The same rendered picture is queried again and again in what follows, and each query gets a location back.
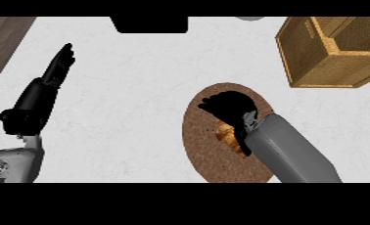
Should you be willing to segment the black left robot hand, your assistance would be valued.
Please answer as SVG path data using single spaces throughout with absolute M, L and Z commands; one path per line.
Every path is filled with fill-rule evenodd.
M 50 61 L 43 76 L 31 81 L 15 106 L 0 112 L 3 129 L 9 135 L 34 136 L 40 133 L 74 62 L 72 44 L 66 43 Z

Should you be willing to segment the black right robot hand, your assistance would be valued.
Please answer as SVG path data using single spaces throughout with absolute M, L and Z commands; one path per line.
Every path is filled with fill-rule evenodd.
M 241 152 L 246 156 L 250 156 L 251 151 L 244 143 L 248 134 L 244 114 L 253 113 L 253 118 L 257 118 L 257 107 L 251 98 L 237 91 L 225 91 L 211 95 L 209 98 L 204 98 L 198 108 L 234 127 L 234 137 Z

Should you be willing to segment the golden brown croissant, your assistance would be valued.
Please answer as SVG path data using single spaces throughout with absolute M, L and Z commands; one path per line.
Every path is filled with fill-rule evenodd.
M 234 127 L 220 120 L 216 121 L 216 139 L 243 158 L 246 157 L 234 137 Z

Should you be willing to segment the brown oval cork placemat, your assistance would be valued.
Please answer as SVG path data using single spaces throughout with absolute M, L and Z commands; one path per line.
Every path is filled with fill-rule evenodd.
M 237 91 L 251 98 L 257 107 L 257 120 L 274 113 L 265 98 L 241 84 L 217 83 L 209 86 L 195 95 L 183 114 L 182 140 L 186 156 L 195 170 L 209 182 L 266 183 L 274 173 L 254 155 L 240 156 L 216 138 L 219 132 L 216 118 L 198 108 L 203 99 L 223 91 Z

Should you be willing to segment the wicker basket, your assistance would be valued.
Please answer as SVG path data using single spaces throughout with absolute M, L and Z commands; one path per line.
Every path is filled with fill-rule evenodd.
M 288 17 L 277 47 L 291 88 L 370 82 L 370 17 Z

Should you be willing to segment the brown wooden panel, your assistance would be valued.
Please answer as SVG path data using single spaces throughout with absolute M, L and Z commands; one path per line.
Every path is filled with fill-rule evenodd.
M 34 20 L 35 17 L 0 17 L 0 72 L 9 63 Z

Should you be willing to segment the black appliance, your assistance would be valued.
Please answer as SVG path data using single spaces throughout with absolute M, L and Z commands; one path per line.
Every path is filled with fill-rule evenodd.
M 139 18 L 139 17 L 112 17 L 115 29 L 120 33 L 185 33 L 188 31 L 188 18 Z

